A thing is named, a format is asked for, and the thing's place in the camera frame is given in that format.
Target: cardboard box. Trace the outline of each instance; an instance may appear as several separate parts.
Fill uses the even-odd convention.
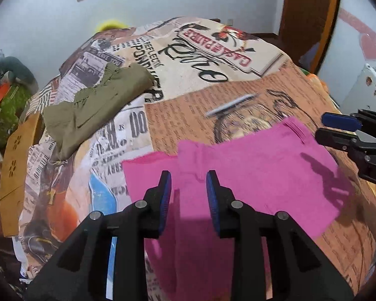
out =
[[[32,114],[9,137],[0,179],[0,215],[4,236],[18,234],[18,219],[24,206],[26,163],[29,147],[39,142],[43,120]]]

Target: bed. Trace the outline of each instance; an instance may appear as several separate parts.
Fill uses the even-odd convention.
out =
[[[55,141],[46,132],[30,148],[24,208],[14,237],[29,279],[89,214],[92,176],[107,185],[120,211],[131,203],[123,160],[151,151],[172,155],[180,139],[228,141],[290,115],[314,132],[322,126],[321,114],[338,112],[322,86],[309,81],[277,47],[211,20],[180,17],[95,34],[64,62],[60,75],[30,99],[27,115],[73,101],[78,90],[99,81],[108,62],[117,66],[138,62],[155,76],[154,86],[67,161],[51,159]],[[212,113],[225,105],[227,113]],[[238,128],[231,130],[227,117]],[[314,241],[357,292],[376,248],[376,197],[357,177],[346,153],[330,152],[355,193]],[[147,266],[149,298],[167,300],[149,262]]]

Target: pink cloth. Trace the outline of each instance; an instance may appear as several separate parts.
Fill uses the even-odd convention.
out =
[[[208,301],[231,287],[233,241],[217,238],[213,230],[205,180],[209,170],[216,171],[220,184],[230,188],[236,199],[264,213],[287,211],[313,238],[338,216],[353,191],[333,157],[294,117],[219,145],[180,141],[177,165],[176,158],[156,154],[161,161],[132,168],[140,162],[137,159],[124,162],[123,169],[133,200],[157,185],[161,170],[172,169],[172,180],[177,176],[177,182],[173,181],[174,192],[179,188],[172,205],[174,235],[165,236],[169,231],[162,237],[170,244],[174,239],[175,245],[164,243],[156,255],[147,251],[171,300]],[[147,181],[145,173],[154,172],[157,180]],[[134,181],[141,181],[140,191],[135,190]],[[169,258],[174,259],[174,271]]]

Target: brown cardboard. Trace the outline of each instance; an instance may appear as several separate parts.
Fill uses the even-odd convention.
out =
[[[24,203],[29,147],[42,136],[42,117],[32,114],[9,137],[0,179],[0,215],[4,236],[18,234],[18,218]]]

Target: silver object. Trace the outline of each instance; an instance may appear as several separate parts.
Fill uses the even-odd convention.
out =
[[[96,220],[96,219],[100,218],[101,215],[102,215],[102,214],[101,214],[99,211],[95,210],[95,211],[92,211],[92,212],[89,214],[89,218],[90,218],[90,219],[93,219],[93,220]]]
[[[242,201],[239,201],[239,200],[235,200],[231,202],[231,207],[235,209],[240,209],[242,208],[243,205],[244,204],[242,203]]]
[[[286,211],[279,211],[277,213],[277,217],[279,219],[282,219],[283,221],[285,221],[286,219],[288,219],[290,217],[290,215],[288,215],[288,213]]]
[[[253,95],[253,94],[246,94],[244,96],[238,97],[231,102],[223,104],[223,105],[216,107],[215,109],[209,111],[208,113],[205,114],[205,117],[212,117],[212,116],[217,115],[221,112],[230,110],[233,107],[236,107],[237,104],[242,103],[242,102],[247,101],[247,100],[250,100],[254,97],[256,97],[256,95]]]
[[[137,208],[145,208],[146,206],[147,206],[147,202],[144,201],[144,200],[138,200],[135,203],[135,207],[137,207]]]

